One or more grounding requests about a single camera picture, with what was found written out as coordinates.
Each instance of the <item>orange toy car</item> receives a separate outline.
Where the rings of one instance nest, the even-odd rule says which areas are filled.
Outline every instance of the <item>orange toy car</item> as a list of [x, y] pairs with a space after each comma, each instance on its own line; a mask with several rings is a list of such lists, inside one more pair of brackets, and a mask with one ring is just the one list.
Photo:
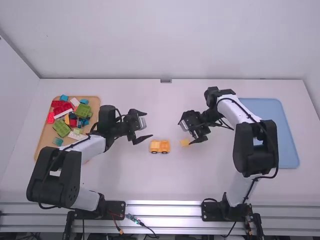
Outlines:
[[150, 143], [150, 153], [157, 154], [167, 154], [170, 152], [170, 142], [168, 140], [158, 141], [152, 140]]

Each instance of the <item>robotic arm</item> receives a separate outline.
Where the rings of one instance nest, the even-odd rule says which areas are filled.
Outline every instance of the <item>robotic arm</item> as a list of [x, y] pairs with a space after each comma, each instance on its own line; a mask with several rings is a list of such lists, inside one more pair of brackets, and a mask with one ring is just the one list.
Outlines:
[[[101, 106], [99, 121], [93, 125], [85, 139], [60, 148], [47, 146], [40, 151], [27, 187], [27, 199], [37, 202], [42, 209], [75, 209], [82, 214], [90, 213], [90, 219], [112, 220], [110, 212], [117, 206], [117, 201], [105, 201], [103, 194], [80, 187], [81, 165], [109, 150], [115, 140], [122, 136], [127, 136], [133, 145], [150, 138], [152, 135], [137, 138], [135, 134], [135, 131], [147, 127], [142, 117], [145, 115], [147, 113], [136, 109], [121, 115], [112, 105]], [[59, 176], [51, 174], [58, 170]], [[42, 203], [53, 206], [44, 207]]]
[[[250, 112], [231, 89], [209, 87], [204, 98], [208, 109], [203, 113], [185, 111], [178, 124], [183, 131], [191, 133], [195, 139], [190, 144], [194, 144], [207, 141], [211, 132], [209, 127], [222, 127], [222, 118], [226, 118], [235, 129], [232, 155], [238, 172], [221, 202], [202, 203], [202, 220], [243, 222], [251, 208], [245, 202], [256, 182], [262, 178], [274, 178], [278, 173], [277, 126], [274, 121], [262, 120]], [[254, 145], [254, 139], [262, 144]], [[271, 169], [275, 169], [274, 175], [264, 176]]]

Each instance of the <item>metal extrusion frame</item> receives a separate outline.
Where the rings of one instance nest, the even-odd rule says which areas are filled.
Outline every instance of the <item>metal extrusion frame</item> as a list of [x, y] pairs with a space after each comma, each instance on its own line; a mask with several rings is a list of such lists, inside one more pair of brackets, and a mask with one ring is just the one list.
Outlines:
[[[156, 234], [227, 234], [233, 222], [204, 222], [201, 201], [126, 200], [126, 214], [138, 217]], [[261, 214], [265, 235], [320, 236], [319, 205], [252, 205]], [[40, 209], [34, 202], [0, 203], [0, 232], [64, 231], [67, 209]], [[86, 233], [118, 233], [111, 220], [85, 220]], [[127, 234], [150, 234], [129, 219], [118, 221]], [[82, 232], [82, 221], [75, 220], [72, 232]], [[245, 235], [244, 224], [235, 225], [232, 235]]]

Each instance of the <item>white lego brick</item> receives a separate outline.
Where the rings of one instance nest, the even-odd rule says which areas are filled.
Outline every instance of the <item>white lego brick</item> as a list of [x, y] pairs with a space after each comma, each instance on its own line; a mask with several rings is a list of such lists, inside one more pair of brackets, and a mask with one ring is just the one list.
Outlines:
[[70, 102], [71, 102], [71, 103], [73, 104], [73, 106], [75, 106], [75, 107], [78, 107], [79, 104], [80, 104], [80, 102], [78, 101], [78, 99], [76, 99], [75, 97], [72, 98], [72, 99], [70, 100]]
[[68, 114], [68, 113], [70, 113], [70, 112], [72, 112], [72, 111], [73, 111], [73, 109], [70, 108], [70, 109], [68, 109], [67, 111], [64, 111], [64, 112], [62, 112], [62, 113], [59, 113], [58, 115], [55, 115], [53, 118], [54, 118], [54, 119], [61, 118], [62, 116], [66, 115], [66, 114]]
[[73, 131], [71, 131], [69, 134], [68, 134], [68, 137], [69, 138], [72, 138], [72, 139], [75, 139], [75, 140], [82, 140], [82, 139], [85, 139], [87, 136], [86, 135], [83, 135], [83, 134], [75, 134]]

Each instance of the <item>wooden tray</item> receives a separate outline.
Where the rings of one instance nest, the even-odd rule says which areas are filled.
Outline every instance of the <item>wooden tray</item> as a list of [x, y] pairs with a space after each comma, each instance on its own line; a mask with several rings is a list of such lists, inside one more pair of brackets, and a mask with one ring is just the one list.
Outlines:
[[[91, 111], [93, 113], [92, 117], [89, 120], [89, 125], [82, 127], [83, 129], [83, 134], [87, 134], [90, 132], [90, 129], [92, 127], [92, 125], [94, 123], [97, 122], [98, 120], [98, 113], [99, 113], [99, 108], [100, 108], [100, 98], [97, 96], [69, 96], [68, 98], [68, 102], [70, 101], [70, 99], [72, 98], [76, 98], [78, 99], [78, 101], [80, 101], [81, 99], [88, 99], [89, 100], [89, 106], [91, 107]], [[52, 100], [59, 100], [60, 96], [56, 96], [54, 99]], [[49, 112], [53, 112], [54, 108], [50, 106], [49, 108]], [[63, 143], [62, 146], [68, 145], [68, 144], [73, 144], [74, 142], [76, 142], [77, 140], [70, 138], [68, 136], [66, 137], [60, 137], [58, 135], [58, 133], [53, 129], [53, 124], [48, 124], [47, 123], [47, 117], [44, 120], [44, 126], [42, 129], [42, 133], [41, 133], [41, 137], [39, 139], [38, 142], [38, 146], [35, 150], [34, 153], [34, 160], [37, 161], [39, 152], [42, 148], [44, 147], [55, 147], [57, 148], [58, 146], [53, 144], [52, 141], [54, 140], [55, 137], [63, 139]]]

